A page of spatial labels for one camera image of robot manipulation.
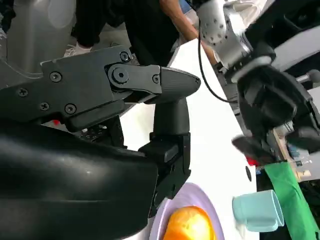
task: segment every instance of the green cloth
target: green cloth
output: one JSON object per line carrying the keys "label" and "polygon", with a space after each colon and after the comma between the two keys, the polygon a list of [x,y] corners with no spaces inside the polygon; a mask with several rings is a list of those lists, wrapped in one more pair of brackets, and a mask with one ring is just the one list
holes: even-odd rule
{"label": "green cloth", "polygon": [[267,165],[265,171],[279,199],[291,239],[316,240],[319,228],[289,163]]}

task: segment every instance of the human arm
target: human arm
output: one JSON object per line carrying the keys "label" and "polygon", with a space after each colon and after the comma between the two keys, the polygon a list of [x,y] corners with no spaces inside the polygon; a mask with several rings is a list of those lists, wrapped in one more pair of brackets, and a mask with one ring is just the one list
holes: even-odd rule
{"label": "human arm", "polygon": [[[177,30],[183,35],[184,39],[189,42],[198,38],[199,32],[189,22],[182,12],[179,0],[159,0],[163,12],[172,20]],[[208,45],[202,42],[202,47],[212,65],[217,63],[214,51]]]}

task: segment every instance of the wire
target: wire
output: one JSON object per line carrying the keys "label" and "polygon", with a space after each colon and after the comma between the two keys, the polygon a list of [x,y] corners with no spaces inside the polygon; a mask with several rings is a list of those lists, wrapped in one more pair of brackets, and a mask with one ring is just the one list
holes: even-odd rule
{"label": "wire", "polygon": [[206,88],[209,90],[209,92],[217,99],[219,99],[220,101],[224,102],[224,103],[228,103],[228,104],[237,104],[238,101],[236,100],[226,100],[226,99],[223,99],[222,97],[218,96],[212,89],[211,87],[209,86],[208,84],[208,81],[206,79],[206,76],[205,76],[205,73],[204,73],[204,69],[203,69],[203,66],[202,66],[202,59],[201,59],[201,22],[200,22],[200,19],[199,19],[199,36],[198,36],[198,58],[199,58],[199,65],[200,65],[200,71],[201,71],[201,75],[202,75],[202,78],[203,78],[203,81],[204,81],[204,84],[206,86]]}

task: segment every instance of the purple plate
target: purple plate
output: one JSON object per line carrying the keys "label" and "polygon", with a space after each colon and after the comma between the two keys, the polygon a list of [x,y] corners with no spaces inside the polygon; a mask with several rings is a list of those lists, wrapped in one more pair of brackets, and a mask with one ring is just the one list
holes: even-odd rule
{"label": "purple plate", "polygon": [[218,215],[210,199],[193,183],[186,183],[180,191],[170,200],[165,198],[155,215],[149,240],[162,240],[164,238],[170,216],[180,208],[195,206],[203,209],[209,216],[217,240],[225,240]]}

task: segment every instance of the bolt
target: bolt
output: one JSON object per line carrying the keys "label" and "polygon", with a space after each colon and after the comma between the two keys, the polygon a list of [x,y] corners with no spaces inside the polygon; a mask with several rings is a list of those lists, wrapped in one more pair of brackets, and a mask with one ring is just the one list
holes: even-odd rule
{"label": "bolt", "polygon": [[65,105],[64,107],[64,111],[67,113],[67,114],[74,114],[76,112],[77,108],[75,105],[73,104],[67,104]]}
{"label": "bolt", "polygon": [[128,72],[122,67],[118,67],[113,70],[112,76],[114,81],[116,81],[118,84],[125,84],[129,80]]}
{"label": "bolt", "polygon": [[19,97],[26,97],[28,95],[28,90],[25,88],[19,88],[17,91]]}
{"label": "bolt", "polygon": [[54,72],[50,73],[50,79],[52,82],[58,83],[61,81],[62,76],[59,72],[54,71]]}
{"label": "bolt", "polygon": [[49,109],[49,104],[47,102],[42,102],[39,105],[41,111],[47,111]]}
{"label": "bolt", "polygon": [[123,62],[129,62],[130,61],[129,54],[127,52],[125,52],[125,51],[121,52],[120,53],[120,59]]}
{"label": "bolt", "polygon": [[158,200],[158,193],[156,192],[156,193],[154,194],[154,197],[153,197],[153,205],[157,208],[160,204],[161,204],[161,202],[159,202],[159,200]]}
{"label": "bolt", "polygon": [[160,81],[159,75],[153,75],[152,80],[155,84],[158,84]]}

